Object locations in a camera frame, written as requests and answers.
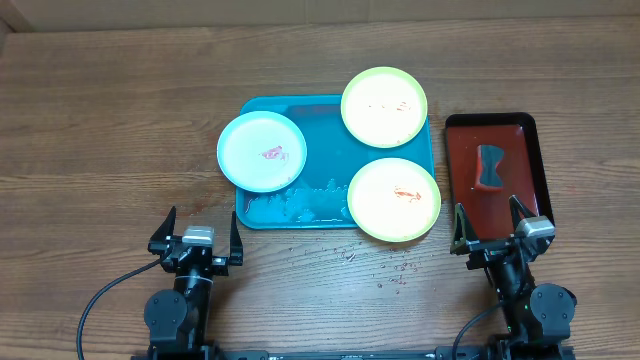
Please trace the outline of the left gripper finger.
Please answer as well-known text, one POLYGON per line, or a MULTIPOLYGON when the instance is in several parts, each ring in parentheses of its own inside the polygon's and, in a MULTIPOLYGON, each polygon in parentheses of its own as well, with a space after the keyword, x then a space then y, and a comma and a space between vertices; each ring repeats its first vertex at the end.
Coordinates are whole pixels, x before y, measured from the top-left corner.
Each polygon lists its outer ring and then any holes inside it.
POLYGON ((176 215, 177 215, 176 207, 172 206, 165 220, 150 237, 149 239, 150 244, 166 243, 173 237, 176 215))
POLYGON ((237 214, 235 211, 232 212, 231 215, 231 225, 230 225, 230 255, 231 256, 242 256, 243 244, 239 234, 238 226, 237 226, 237 214))

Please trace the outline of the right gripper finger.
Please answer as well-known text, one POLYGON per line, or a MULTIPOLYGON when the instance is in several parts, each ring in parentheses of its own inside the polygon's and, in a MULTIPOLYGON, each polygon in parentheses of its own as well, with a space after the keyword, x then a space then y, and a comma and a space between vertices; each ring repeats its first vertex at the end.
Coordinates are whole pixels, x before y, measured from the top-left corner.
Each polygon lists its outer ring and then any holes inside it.
POLYGON ((480 240, 475 233, 469 217, 461 203, 454 207, 453 236, 450 245, 451 253, 471 253, 476 251, 480 240))
POLYGON ((520 223, 523 219, 535 217, 535 214, 516 195, 511 195, 508 201, 513 223, 520 223))

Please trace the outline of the red black sponge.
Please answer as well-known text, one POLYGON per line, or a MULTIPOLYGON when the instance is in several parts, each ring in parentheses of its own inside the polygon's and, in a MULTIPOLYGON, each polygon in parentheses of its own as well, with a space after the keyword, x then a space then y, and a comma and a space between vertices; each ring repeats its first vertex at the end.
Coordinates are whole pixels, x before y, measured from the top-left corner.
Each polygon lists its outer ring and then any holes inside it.
POLYGON ((503 157, 504 150, 500 147, 483 144, 476 148, 475 189, 497 192, 503 188, 503 182, 497 173, 503 157))

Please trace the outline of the light blue plate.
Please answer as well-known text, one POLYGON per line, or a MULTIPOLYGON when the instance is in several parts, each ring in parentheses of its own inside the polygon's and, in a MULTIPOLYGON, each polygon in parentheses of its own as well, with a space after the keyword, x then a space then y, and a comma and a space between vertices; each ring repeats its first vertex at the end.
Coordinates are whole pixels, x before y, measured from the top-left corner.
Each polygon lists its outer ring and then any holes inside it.
POLYGON ((232 120, 220 134, 217 160, 236 187, 256 193, 280 190, 301 174, 307 144, 289 118, 271 111, 251 111, 232 120))

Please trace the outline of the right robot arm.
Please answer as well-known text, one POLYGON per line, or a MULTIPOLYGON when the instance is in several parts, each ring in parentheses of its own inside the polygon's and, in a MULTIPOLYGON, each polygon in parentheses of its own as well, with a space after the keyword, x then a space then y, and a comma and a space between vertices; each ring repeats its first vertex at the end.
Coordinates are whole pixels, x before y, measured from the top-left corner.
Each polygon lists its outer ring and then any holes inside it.
POLYGON ((498 302, 469 320, 451 346, 452 359, 573 359, 562 342, 571 335, 577 306, 567 288, 538 285, 529 264, 544 254, 555 238, 555 226, 536 215, 514 195, 509 197, 513 232, 506 238, 480 239, 462 204, 455 205, 450 252, 466 255, 469 270, 482 269, 498 302), (459 348, 464 334, 479 321, 502 311, 508 332, 492 335, 474 350, 459 348))

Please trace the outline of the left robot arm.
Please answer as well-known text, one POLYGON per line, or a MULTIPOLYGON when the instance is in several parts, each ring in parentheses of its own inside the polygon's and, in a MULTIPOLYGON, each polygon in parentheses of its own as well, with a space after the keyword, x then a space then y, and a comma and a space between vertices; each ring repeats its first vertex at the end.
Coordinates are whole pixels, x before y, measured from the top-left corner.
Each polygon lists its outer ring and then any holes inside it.
POLYGON ((230 253, 214 254, 214 229, 189 226, 174 233, 177 210, 149 239, 148 251, 157 255, 162 269, 175 276, 171 289, 153 294, 144 308, 150 332, 149 359, 211 359, 226 357, 223 350, 205 339, 213 279, 227 276, 231 266, 243 264, 243 245, 237 215, 231 214, 230 253))

